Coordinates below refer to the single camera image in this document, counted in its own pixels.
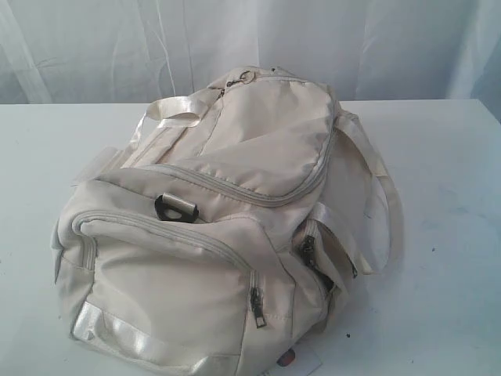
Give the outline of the white backdrop curtain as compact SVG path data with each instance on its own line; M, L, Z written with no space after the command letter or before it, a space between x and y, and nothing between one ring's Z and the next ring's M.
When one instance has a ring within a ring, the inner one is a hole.
M500 109L497 1L4 1L3 103L148 103L238 66Z

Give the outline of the metal key ring zipper pull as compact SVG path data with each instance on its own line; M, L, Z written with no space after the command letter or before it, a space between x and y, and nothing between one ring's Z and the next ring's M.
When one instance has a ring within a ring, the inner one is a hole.
M242 72L237 79L228 81L226 83L225 87L226 88L231 88L234 85L239 85L239 84L248 85L255 78L256 78L256 73L254 71L252 71L252 70L246 70L246 71Z

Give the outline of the cream white duffel bag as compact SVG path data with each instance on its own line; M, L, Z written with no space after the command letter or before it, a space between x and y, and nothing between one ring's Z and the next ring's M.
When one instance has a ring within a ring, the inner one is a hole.
M164 375L257 375L402 250L398 191L328 85L238 67L145 115L157 128L96 160L53 233L81 344Z

